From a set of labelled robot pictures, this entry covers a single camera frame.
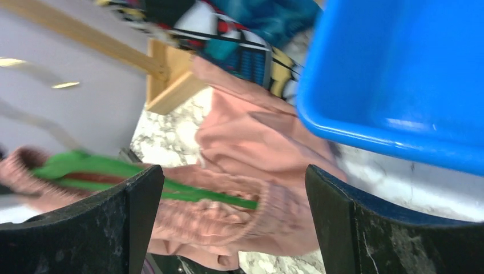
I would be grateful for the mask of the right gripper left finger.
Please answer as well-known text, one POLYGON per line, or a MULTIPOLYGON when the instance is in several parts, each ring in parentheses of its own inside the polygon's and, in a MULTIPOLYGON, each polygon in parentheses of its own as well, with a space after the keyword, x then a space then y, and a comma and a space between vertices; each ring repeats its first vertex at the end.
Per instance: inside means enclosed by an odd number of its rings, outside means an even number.
POLYGON ((1 225, 2 273, 141 273, 163 189, 159 166, 63 208, 1 225))

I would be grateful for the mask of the green hanger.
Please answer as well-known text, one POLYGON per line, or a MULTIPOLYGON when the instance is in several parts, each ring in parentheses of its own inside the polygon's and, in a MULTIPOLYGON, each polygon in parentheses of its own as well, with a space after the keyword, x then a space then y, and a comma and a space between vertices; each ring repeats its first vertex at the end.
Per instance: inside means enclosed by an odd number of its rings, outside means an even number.
MULTIPOLYGON (((34 176, 52 180, 59 186, 88 191, 107 190, 118 180, 125 180, 142 171, 141 166, 105 156, 88 154, 81 150, 56 154, 49 157, 42 166, 31 170, 34 176)), ((258 202, 253 200, 186 186, 170 179, 164 181, 163 188, 167 190, 162 194, 163 199, 186 202, 208 199, 246 209, 256 209, 258 206, 258 202)))

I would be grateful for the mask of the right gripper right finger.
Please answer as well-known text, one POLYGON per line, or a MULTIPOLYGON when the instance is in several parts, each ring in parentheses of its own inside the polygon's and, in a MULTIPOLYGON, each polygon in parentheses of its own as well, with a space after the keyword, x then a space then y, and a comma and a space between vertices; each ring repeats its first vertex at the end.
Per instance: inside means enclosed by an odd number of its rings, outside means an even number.
POLYGON ((327 273, 483 272, 483 224, 429 215, 310 165, 305 188, 327 273))

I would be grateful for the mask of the pink shorts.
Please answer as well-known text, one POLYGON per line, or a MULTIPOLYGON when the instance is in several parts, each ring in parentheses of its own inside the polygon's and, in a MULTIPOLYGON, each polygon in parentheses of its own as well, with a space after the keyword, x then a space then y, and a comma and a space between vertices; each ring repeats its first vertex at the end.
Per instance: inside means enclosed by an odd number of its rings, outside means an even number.
POLYGON ((239 252, 301 256, 318 250, 306 169, 313 164, 346 180, 327 141, 311 134, 290 104, 262 87, 199 57, 192 70, 213 88, 211 110, 195 135, 200 158, 165 168, 165 179, 259 206, 161 200, 148 251, 228 271, 239 267, 239 252))

